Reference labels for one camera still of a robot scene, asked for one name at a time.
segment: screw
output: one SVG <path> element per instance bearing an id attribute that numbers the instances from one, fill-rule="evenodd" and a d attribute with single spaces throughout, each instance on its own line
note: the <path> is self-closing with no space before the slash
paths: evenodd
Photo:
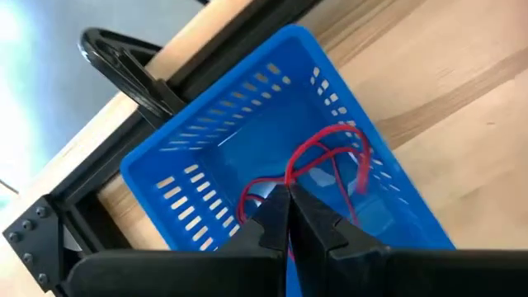
<path id="1" fill-rule="evenodd" d="M 9 233 L 9 241 L 12 243 L 18 243 L 21 241 L 21 237 L 17 232 L 11 232 Z"/>
<path id="2" fill-rule="evenodd" d="M 22 257 L 22 260 L 24 261 L 25 264 L 31 264 L 33 263 L 33 255 L 27 252 Z"/>
<path id="3" fill-rule="evenodd" d="M 39 284 L 45 285 L 48 283 L 48 276 L 44 273 L 39 274 Z"/>
<path id="4" fill-rule="evenodd" d="M 33 223 L 28 220 L 28 219 L 24 219 L 24 221 L 22 222 L 22 228 L 24 230 L 32 230 L 33 228 L 35 227 L 35 225 L 33 225 Z"/>
<path id="5" fill-rule="evenodd" d="M 36 215 L 41 218 L 45 218 L 46 216 L 48 216 L 48 210 L 43 206 L 39 206 L 36 208 Z"/>

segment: blue plastic basket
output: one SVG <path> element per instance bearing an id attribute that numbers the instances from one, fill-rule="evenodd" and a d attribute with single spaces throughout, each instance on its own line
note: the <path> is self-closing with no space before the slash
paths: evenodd
<path id="1" fill-rule="evenodd" d="M 372 146 L 368 193 L 351 193 L 361 227 L 395 247 L 453 248 L 317 41 L 299 26 L 278 31 L 226 73 L 131 152 L 121 172 L 170 248 L 214 251 L 239 229 L 234 210 L 243 187 L 282 175 L 297 146 L 336 123 L 356 125 Z M 362 149 L 349 133 L 323 142 Z M 321 153 L 311 148 L 298 164 Z M 356 160 L 341 154 L 337 162 L 353 192 Z M 350 218 L 330 162 L 299 183 Z M 252 192 L 266 196 L 273 186 Z M 288 278 L 288 294 L 297 295 L 295 269 Z"/>

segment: red wire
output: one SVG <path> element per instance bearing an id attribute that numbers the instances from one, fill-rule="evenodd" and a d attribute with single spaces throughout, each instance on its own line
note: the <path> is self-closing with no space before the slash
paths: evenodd
<path id="1" fill-rule="evenodd" d="M 295 177 L 294 174 L 294 165 L 297 159 L 306 152 L 307 149 L 309 149 L 312 145 L 317 143 L 319 140 L 321 140 L 323 137 L 336 133 L 341 131 L 348 131 L 356 133 L 360 136 L 361 143 L 363 144 L 363 155 L 361 158 L 361 163 L 358 168 L 358 174 L 357 174 L 357 187 L 358 191 L 361 193 L 366 192 L 366 184 L 368 182 L 368 171 L 369 171 L 369 161 L 370 161 L 370 146 L 367 138 L 356 127 L 351 127 L 349 125 L 330 125 L 328 127 L 323 128 L 318 133 L 316 133 L 314 136 L 310 137 L 308 140 L 304 141 L 292 154 L 290 160 L 288 160 L 288 163 L 286 164 L 286 171 L 284 176 L 284 183 L 288 186 Z"/>
<path id="2" fill-rule="evenodd" d="M 335 148 L 332 150 L 329 150 L 324 144 L 319 143 L 319 140 L 323 137 L 340 132 L 340 131 L 350 131 L 353 133 L 357 133 L 360 137 L 360 140 L 362 142 L 364 153 L 360 153 L 358 150 L 354 148 Z M 295 165 L 295 162 L 297 159 L 306 152 L 307 149 L 309 149 L 312 146 L 318 146 L 322 148 L 325 151 L 325 154 L 320 156 L 319 158 L 316 158 L 311 163 L 303 166 L 299 170 L 294 170 L 293 167 Z M 370 145 L 367 140 L 367 138 L 363 135 L 363 133 L 358 130 L 355 127 L 351 127 L 349 125 L 330 125 L 328 127 L 323 128 L 318 133 L 316 133 L 314 136 L 310 137 L 308 140 L 306 140 L 304 143 L 302 143 L 293 153 L 290 160 L 288 160 L 288 163 L 286 165 L 286 171 L 284 177 L 260 177 L 257 179 L 254 179 L 250 181 L 243 189 L 242 194 L 240 196 L 240 200 L 238 201 L 237 210 L 236 210 L 236 217 L 240 224 L 244 223 L 246 221 L 246 215 L 244 211 L 244 203 L 246 199 L 254 199 L 258 200 L 260 202 L 263 202 L 263 198 L 260 196 L 255 196 L 248 194 L 251 187 L 259 182 L 282 182 L 286 185 L 289 185 L 291 182 L 295 180 L 295 178 L 299 177 L 302 174 L 305 174 L 307 171 L 309 171 L 311 168 L 318 166 L 320 163 L 325 162 L 327 159 L 331 159 L 332 161 L 332 168 L 335 173 L 337 186 L 339 188 L 339 191 L 341 192 L 343 198 L 345 199 L 346 207 L 348 208 L 349 212 L 351 213 L 352 220 L 354 224 L 359 224 L 356 212 L 350 202 L 350 199 L 348 197 L 347 190 L 345 189 L 341 176 L 339 174 L 339 170 L 337 168 L 336 160 L 333 158 L 338 153 L 354 153 L 356 155 L 359 155 L 361 157 L 361 162 L 358 167 L 358 174 L 357 174 L 357 183 L 358 183 L 358 191 L 364 193 L 366 191 L 366 184 L 368 182 L 368 171 L 370 169 Z"/>
<path id="3" fill-rule="evenodd" d="M 332 150 L 327 151 L 322 156 L 320 156 L 319 158 L 316 158 L 315 160 L 313 160 L 312 162 L 308 163 L 307 165 L 303 166 L 301 169 L 294 171 L 293 177 L 297 178 L 300 175 L 305 174 L 311 168 L 318 166 L 319 164 L 327 161 L 327 159 L 332 158 L 334 155 L 336 155 L 338 153 L 359 154 L 359 151 L 357 149 L 355 149 L 355 148 L 348 148 L 348 147 L 345 147 L 345 148 L 334 148 Z M 354 208 L 351 205 L 350 199 L 348 198 L 347 191 L 345 190 L 344 185 L 342 184 L 342 179 L 341 179 L 341 176 L 339 175 L 339 171 L 337 170 L 337 164 L 335 163 L 335 160 L 333 160 L 332 166 L 334 167 L 334 170 L 336 170 L 336 181 L 337 181 L 338 185 L 340 186 L 340 191 L 342 191 L 343 197 L 345 198 L 345 202 L 346 202 L 347 208 L 351 212 L 352 220 L 353 220 L 353 222 L 355 224 L 359 224 L 357 216 L 356 216 L 356 212 L 354 211 Z M 251 187 L 253 185 L 255 185 L 255 184 L 259 183 L 259 182 L 283 182 L 283 181 L 284 181 L 283 177 L 260 177 L 260 178 L 256 178 L 256 179 L 250 181 L 244 187 L 244 189 L 242 191 L 242 194 L 240 196 L 240 200 L 238 201 L 237 212 L 235 213 L 236 216 L 237 216 L 238 222 L 239 223 L 245 223 L 245 221 L 246 221 L 246 215 L 245 215 L 245 212 L 244 212 L 243 204 L 244 204 L 244 202 L 246 200 L 247 195 L 249 195 L 248 194 L 249 190 L 251 189 Z"/>

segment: black bracket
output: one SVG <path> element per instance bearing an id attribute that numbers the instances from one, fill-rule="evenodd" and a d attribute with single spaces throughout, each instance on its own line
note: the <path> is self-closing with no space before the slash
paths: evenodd
<path id="1" fill-rule="evenodd" d="M 42 196 L 3 235 L 43 291 L 64 294 L 63 280 L 80 257 L 63 248 L 63 220 L 49 196 Z"/>

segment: wooden table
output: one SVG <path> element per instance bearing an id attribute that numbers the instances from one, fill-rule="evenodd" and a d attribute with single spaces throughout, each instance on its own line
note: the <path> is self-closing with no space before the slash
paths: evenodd
<path id="1" fill-rule="evenodd" d="M 154 58 L 150 73 L 170 77 L 250 1 L 213 1 Z M 458 248 L 528 248 L 527 1 L 326 0 L 299 23 Z M 135 108 L 116 95 L 3 212 L 2 230 Z M 100 199 L 135 248 L 167 248 L 121 177 Z M 4 239 L 0 262 L 0 292 L 42 295 Z"/>

